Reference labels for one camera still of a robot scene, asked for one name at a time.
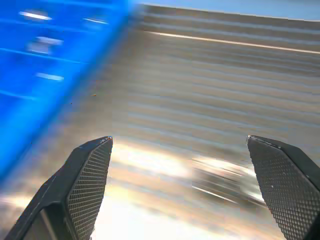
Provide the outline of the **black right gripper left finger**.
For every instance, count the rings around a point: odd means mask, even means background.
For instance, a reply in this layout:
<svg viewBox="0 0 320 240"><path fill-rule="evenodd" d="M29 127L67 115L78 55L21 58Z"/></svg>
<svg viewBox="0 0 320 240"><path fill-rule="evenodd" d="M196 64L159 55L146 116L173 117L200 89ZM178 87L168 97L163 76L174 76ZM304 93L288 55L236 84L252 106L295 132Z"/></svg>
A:
<svg viewBox="0 0 320 240"><path fill-rule="evenodd" d="M91 240L112 148L112 136L76 147L41 185L4 240Z"/></svg>

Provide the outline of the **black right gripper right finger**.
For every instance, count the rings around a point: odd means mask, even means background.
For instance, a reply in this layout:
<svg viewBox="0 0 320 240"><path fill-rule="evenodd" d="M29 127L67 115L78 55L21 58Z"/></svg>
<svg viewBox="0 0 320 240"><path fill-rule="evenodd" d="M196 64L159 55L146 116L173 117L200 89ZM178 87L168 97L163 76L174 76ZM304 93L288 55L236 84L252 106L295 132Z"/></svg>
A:
<svg viewBox="0 0 320 240"><path fill-rule="evenodd" d="M262 198L286 240L320 240L320 167L300 148L246 140Z"/></svg>

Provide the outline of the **blue plastic tray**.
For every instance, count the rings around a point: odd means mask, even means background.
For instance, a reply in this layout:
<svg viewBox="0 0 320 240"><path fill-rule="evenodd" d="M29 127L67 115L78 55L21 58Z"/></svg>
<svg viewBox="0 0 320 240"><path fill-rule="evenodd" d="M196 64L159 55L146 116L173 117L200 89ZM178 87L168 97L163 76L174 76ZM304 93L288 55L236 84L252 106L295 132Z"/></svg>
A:
<svg viewBox="0 0 320 240"><path fill-rule="evenodd" d="M0 181L108 52L135 0L0 0Z"/></svg>

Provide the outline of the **metal roller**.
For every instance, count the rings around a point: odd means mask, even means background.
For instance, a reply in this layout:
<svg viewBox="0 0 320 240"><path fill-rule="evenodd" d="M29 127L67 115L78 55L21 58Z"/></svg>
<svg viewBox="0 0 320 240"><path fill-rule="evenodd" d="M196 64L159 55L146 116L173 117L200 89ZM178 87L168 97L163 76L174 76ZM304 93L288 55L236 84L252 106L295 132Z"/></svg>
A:
<svg viewBox="0 0 320 240"><path fill-rule="evenodd" d="M198 156L191 166L194 189L232 203L266 207L251 163Z"/></svg>

